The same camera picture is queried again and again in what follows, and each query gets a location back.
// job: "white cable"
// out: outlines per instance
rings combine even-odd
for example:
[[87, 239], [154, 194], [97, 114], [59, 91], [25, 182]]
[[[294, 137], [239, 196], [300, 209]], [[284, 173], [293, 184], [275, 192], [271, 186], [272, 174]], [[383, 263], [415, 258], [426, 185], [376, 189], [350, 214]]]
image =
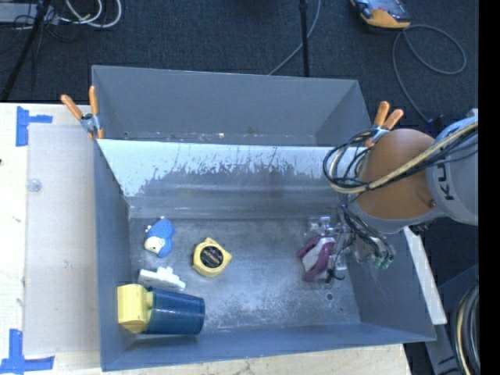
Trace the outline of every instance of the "white cable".
[[84, 17], [84, 16], [81, 16], [75, 10], [75, 8], [71, 5], [70, 0], [64, 0], [64, 2], [66, 4], [66, 7], [68, 7], [68, 9], [70, 9], [70, 11], [73, 13], [73, 15], [75, 15], [76, 18], [78, 18], [78, 21], [73, 21], [73, 20], [70, 20], [68, 18], [59, 17], [59, 19], [61, 21], [66, 21], [66, 22], [71, 22], [71, 23], [76, 23], [76, 24], [81, 25], [81, 24], [92, 23], [93, 21], [96, 21], [97, 18], [99, 18], [102, 14], [102, 1], [101, 0], [97, 0], [97, 2], [99, 4], [98, 13], [95, 16], [93, 16], [92, 18], [88, 18], [88, 19], [86, 19], [86, 17]]
[[105, 23], [105, 24], [98, 24], [98, 23], [88, 23], [87, 25], [90, 25], [91, 27], [96, 27], [96, 28], [110, 28], [113, 27], [120, 21], [120, 18], [122, 17], [122, 3], [120, 0], [115, 0], [116, 1], [116, 6], [118, 7], [118, 14], [116, 15], [116, 18], [110, 22], [110, 23]]

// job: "gray cable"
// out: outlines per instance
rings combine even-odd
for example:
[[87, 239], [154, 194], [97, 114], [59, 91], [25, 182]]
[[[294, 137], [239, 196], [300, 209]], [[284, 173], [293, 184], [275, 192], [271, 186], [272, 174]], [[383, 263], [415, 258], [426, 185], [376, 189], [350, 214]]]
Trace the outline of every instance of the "gray cable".
[[[455, 71], [444, 71], [444, 70], [440, 70], [434, 66], [431, 66], [430, 64], [428, 64], [427, 62], [425, 62], [422, 57], [420, 57], [420, 55], [418, 55], [418, 53], [415, 51], [415, 49], [413, 48], [412, 44], [409, 42], [408, 38], [406, 37], [406, 32], [408, 30], [413, 30], [413, 29], [418, 29], [418, 28], [425, 28], [425, 29], [431, 29], [431, 30], [435, 30], [437, 32], [439, 32], [440, 34], [443, 34], [444, 36], [446, 36], [447, 38], [449, 38], [453, 43], [455, 43], [455, 45], [459, 48], [460, 52], [462, 53], [462, 58], [463, 58], [463, 62], [462, 62], [462, 66], [455, 70]], [[405, 41], [406, 41], [406, 44], [408, 45], [409, 49], [412, 51], [412, 53], [415, 55], [415, 57], [417, 57], [417, 59], [423, 64], [425, 65], [427, 68], [435, 71], [435, 72], [438, 72], [438, 73], [442, 73], [444, 75], [456, 75], [457, 73], [460, 73], [463, 71], [463, 69], [466, 67], [467, 65], [467, 58], [466, 58], [466, 53], [463, 51], [463, 48], [462, 46], [460, 46], [460, 44], [450, 35], [450, 34], [447, 34], [446, 32], [444, 32], [443, 30], [440, 30], [436, 27], [430, 27], [428, 25], [410, 25], [409, 27], [405, 28], [402, 32], [398, 33], [396, 35], [396, 38], [394, 39], [394, 44], [392, 45], [392, 66], [394, 68], [394, 72], [395, 72], [395, 76], [396, 78], [398, 79], [398, 82], [399, 82], [399, 86], [401, 86], [401, 89], [403, 90], [403, 92], [405, 93], [405, 96], [407, 97], [407, 99], [409, 100], [409, 102], [412, 104], [413, 108], [416, 110], [416, 112], [419, 114], [419, 116], [425, 121], [427, 122], [428, 121], [428, 118], [426, 118], [426, 116], [422, 113], [422, 111], [420, 110], [420, 108], [416, 105], [416, 103], [412, 100], [412, 98], [409, 97], [409, 93], [407, 92], [405, 86], [403, 85], [402, 83], [402, 80], [401, 80], [401, 77], [399, 76], [399, 72], [398, 72], [398, 68], [396, 66], [396, 55], [395, 55], [395, 52], [396, 52], [396, 45], [398, 43], [398, 40], [399, 38], [401, 37], [401, 35], [404, 36], [405, 38]]]

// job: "clamp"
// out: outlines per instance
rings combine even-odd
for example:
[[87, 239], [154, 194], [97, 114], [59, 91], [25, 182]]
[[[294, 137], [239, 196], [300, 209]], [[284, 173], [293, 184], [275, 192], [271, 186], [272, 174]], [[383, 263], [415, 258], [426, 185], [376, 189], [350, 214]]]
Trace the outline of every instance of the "clamp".
[[373, 129], [376, 132], [375, 135], [366, 140], [365, 147], [373, 147], [375, 143], [377, 143], [377, 141], [382, 138], [382, 136], [388, 134], [391, 131], [391, 129], [403, 116], [404, 112], [402, 109], [395, 109], [388, 117], [389, 107], [390, 106], [388, 102], [381, 102], [379, 104], [377, 115], [375, 116], [375, 120], [373, 121]]
[[99, 106], [94, 86], [90, 86], [88, 89], [88, 98], [91, 105], [91, 113], [88, 114], [83, 114], [73, 99], [68, 95], [61, 95], [61, 102], [71, 111], [73, 116], [80, 121], [81, 126], [87, 131], [88, 137], [91, 140], [96, 138], [104, 139], [104, 130], [98, 118]]

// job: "cable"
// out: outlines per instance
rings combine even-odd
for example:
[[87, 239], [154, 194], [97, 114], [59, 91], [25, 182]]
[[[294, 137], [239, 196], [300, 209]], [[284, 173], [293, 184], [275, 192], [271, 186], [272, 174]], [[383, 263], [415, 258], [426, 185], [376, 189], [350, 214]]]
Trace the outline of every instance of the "cable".
[[33, 43], [38, 28], [40, 27], [41, 23], [45, 18], [45, 14], [48, 10], [48, 7], [50, 6], [51, 1], [52, 0], [44, 0], [43, 3], [37, 7], [37, 16], [33, 24], [33, 29], [31, 29], [28, 39], [26, 40], [26, 43], [23, 46], [23, 51], [21, 52], [20, 57], [18, 58], [12, 72], [10, 73], [7, 83], [2, 89], [2, 94], [0, 95], [0, 102], [6, 102], [7, 99], [9, 98], [10, 92], [14, 84], [16, 83], [17, 76], [21, 71], [21, 67], [24, 64], [24, 60], [26, 59], [27, 53], [30, 50], [31, 44]]
[[[460, 66], [460, 68], [458, 68], [457, 70], [455, 71], [444, 71], [444, 70], [440, 70], [434, 66], [431, 66], [430, 64], [428, 64], [427, 62], [425, 62], [421, 57], [420, 55], [418, 55], [418, 53], [415, 51], [415, 49], [413, 48], [412, 44], [409, 42], [407, 36], [406, 36], [406, 33], [409, 31], [409, 30], [413, 30], [413, 29], [418, 29], [418, 28], [424, 28], [424, 29], [430, 29], [430, 30], [435, 30], [441, 34], [443, 34], [444, 36], [446, 36], [447, 38], [449, 38], [460, 50], [460, 52], [462, 53], [462, 58], [463, 58], [463, 61], [462, 61], [462, 65]], [[420, 116], [420, 118], [422, 118], [422, 120], [426, 123], [429, 122], [428, 118], [426, 118], [426, 116], [423, 114], [423, 112], [420, 110], [420, 108], [416, 105], [416, 103], [412, 100], [412, 98], [410, 98], [409, 96], [409, 93], [407, 92], [405, 86], [403, 85], [402, 83], [402, 80], [401, 80], [401, 77], [399, 75], [399, 72], [398, 72], [398, 67], [396, 66], [396, 56], [395, 56], [395, 50], [396, 50], [396, 45], [398, 43], [398, 40], [399, 38], [401, 37], [401, 35], [404, 36], [405, 38], [405, 41], [406, 41], [406, 44], [408, 45], [409, 49], [412, 51], [412, 53], [415, 55], [415, 57], [418, 58], [418, 60], [423, 64], [425, 65], [427, 68], [429, 68], [430, 70], [433, 70], [434, 72], [438, 72], [438, 73], [441, 73], [441, 74], [444, 74], [444, 75], [456, 75], [457, 73], [460, 73], [464, 70], [464, 68], [466, 67], [466, 64], [467, 64], [467, 58], [466, 58], [466, 53], [463, 51], [463, 48], [462, 46], [460, 46], [460, 44], [450, 35], [450, 34], [447, 34], [446, 32], [444, 32], [443, 30], [440, 30], [440, 29], [437, 29], [436, 27], [430, 27], [428, 25], [410, 25], [409, 27], [405, 28], [404, 30], [402, 30], [402, 32], [398, 33], [394, 39], [394, 43], [392, 45], [392, 67], [394, 69], [394, 72], [395, 72], [395, 76], [396, 78], [398, 79], [398, 83], [399, 83], [399, 86], [401, 86], [401, 89], [403, 90], [403, 92], [405, 93], [405, 96], [407, 97], [407, 99], [409, 100], [409, 102], [412, 104], [413, 108], [416, 110], [417, 114]]]
[[100, 17], [101, 13], [102, 13], [102, 1], [101, 0], [97, 0], [97, 3], [98, 3], [98, 6], [99, 6], [99, 9], [98, 9], [98, 12], [95, 16], [93, 16], [92, 18], [88, 18], [88, 16], [90, 14], [87, 14], [85, 17], [81, 16], [76, 10], [75, 8], [71, 5], [70, 3], [70, 0], [64, 0], [64, 3], [66, 4], [66, 7], [68, 7], [68, 9], [70, 9], [71, 13], [73, 15], [75, 15], [76, 18], [78, 18], [78, 21], [73, 21], [73, 20], [70, 20], [68, 18], [64, 18], [63, 16], [60, 16], [59, 19], [61, 21], [65, 21], [65, 22], [69, 22], [69, 23], [75, 23], [75, 24], [85, 24], [85, 23], [90, 23], [92, 21], [95, 21], [97, 20], [97, 18]]
[[64, 18], [62, 16], [59, 17], [60, 20], [64, 22], [69, 22], [73, 23], [76, 25], [88, 25], [90, 27], [96, 27], [96, 28], [110, 28], [115, 26], [121, 19], [122, 16], [122, 3], [120, 0], [114, 0], [116, 2], [116, 7], [118, 9], [118, 13], [116, 14], [116, 18], [111, 21], [110, 23], [95, 23], [98, 18], [102, 15], [103, 7], [102, 7], [102, 0], [96, 0], [98, 3], [98, 12], [96, 15], [94, 15], [92, 18], [88, 18], [90, 14], [87, 14], [86, 16], [81, 16], [75, 8], [71, 5], [70, 0], [64, 0], [64, 3], [68, 9], [70, 9], [71, 13], [75, 15], [76, 18], [78, 18], [78, 21], [70, 20], [68, 18]]
[[[311, 28], [309, 29], [309, 32], [307, 33], [307, 38], [309, 38], [311, 36], [311, 33], [313, 32], [314, 27], [316, 26], [316, 22], [318, 21], [318, 18], [320, 16], [320, 9], [321, 9], [321, 0], [318, 0], [316, 15], [314, 17], [314, 21], [312, 22]], [[298, 52], [300, 52], [301, 48], [302, 48], [302, 43], [285, 60], [283, 60], [280, 65], [278, 65], [276, 68], [274, 68], [274, 70], [269, 72], [268, 75], [274, 75], [278, 70], [283, 68], [283, 66], [285, 64], [287, 64], [291, 59], [293, 59], [295, 57], [295, 55]]]
[[[339, 184], [338, 179], [336, 179], [333, 175], [333, 173], [336, 173], [337, 170], [337, 165], [340, 160], [340, 157], [343, 156], [345, 151], [347, 150], [347, 147], [350, 144], [343, 144], [339, 148], [336, 148], [332, 151], [330, 151], [325, 159], [323, 160], [323, 172], [327, 179], [331, 182], [331, 187], [339, 192], [339, 193], [345, 193], [345, 194], [351, 194], [351, 193], [363, 193], [368, 190], [373, 190], [376, 188], [381, 188], [384, 185], [388, 184], [390, 181], [395, 180], [395, 179], [401, 179], [402, 177], [407, 177], [411, 172], [409, 172], [413, 167], [417, 166], [420, 163], [423, 163], [425, 160], [432, 159], [432, 155], [436, 152], [438, 152], [438, 156], [443, 156], [443, 150], [444, 148], [447, 148], [447, 154], [449, 153], [450, 149], [455, 147], [453, 144], [454, 141], [461, 140], [463, 141], [464, 138], [467, 140], [470, 138], [472, 135], [474, 135], [477, 132], [477, 127], [478, 127], [478, 122], [477, 120], [474, 120], [472, 123], [466, 125], [463, 128], [459, 128], [455, 130], [454, 132], [450, 133], [448, 136], [444, 137], [442, 140], [439, 142], [431, 145], [427, 150], [424, 152], [420, 153], [417, 157], [409, 160], [406, 164], [400, 166], [396, 170], [391, 171], [389, 174], [385, 175], [384, 177], [381, 177], [377, 180], [372, 180], [371, 182], [367, 184], [362, 184], [361, 182], [358, 182], [358, 184]], [[364, 132], [361, 134], [357, 134], [355, 136], [355, 140], [359, 141], [361, 138], [361, 141], [363, 138], [366, 139], [367, 135], [370, 135], [370, 132]], [[328, 159], [333, 155], [333, 152], [338, 151], [340, 148], [342, 148], [341, 154], [337, 154], [334, 157], [334, 161], [331, 163], [330, 168], [327, 166], [327, 161]]]
[[477, 320], [479, 312], [479, 281], [465, 293], [458, 304], [458, 312], [453, 317], [453, 343], [459, 365], [466, 375], [480, 373], [478, 328], [471, 323]]

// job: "yellow object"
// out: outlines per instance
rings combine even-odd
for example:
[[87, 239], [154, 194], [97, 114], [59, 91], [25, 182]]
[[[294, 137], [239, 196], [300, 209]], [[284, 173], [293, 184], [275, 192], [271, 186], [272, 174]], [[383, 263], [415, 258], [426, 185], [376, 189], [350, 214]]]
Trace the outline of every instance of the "yellow object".
[[410, 26], [409, 21], [398, 22], [392, 17], [391, 14], [383, 9], [372, 9], [370, 10], [370, 14], [373, 18], [366, 18], [363, 13], [361, 13], [361, 17], [366, 21], [366, 23], [374, 27], [403, 29]]
[[[219, 251], [221, 257], [215, 257], [215, 260], [208, 263], [207, 258], [213, 259], [214, 251]], [[219, 275], [224, 268], [226, 268], [232, 258], [233, 256], [226, 252], [219, 243], [208, 237], [195, 248], [195, 252], [193, 253], [193, 268], [205, 277], [214, 277], [215, 275]]]
[[117, 288], [118, 323], [133, 334], [144, 332], [151, 318], [153, 292], [140, 284], [127, 284]]

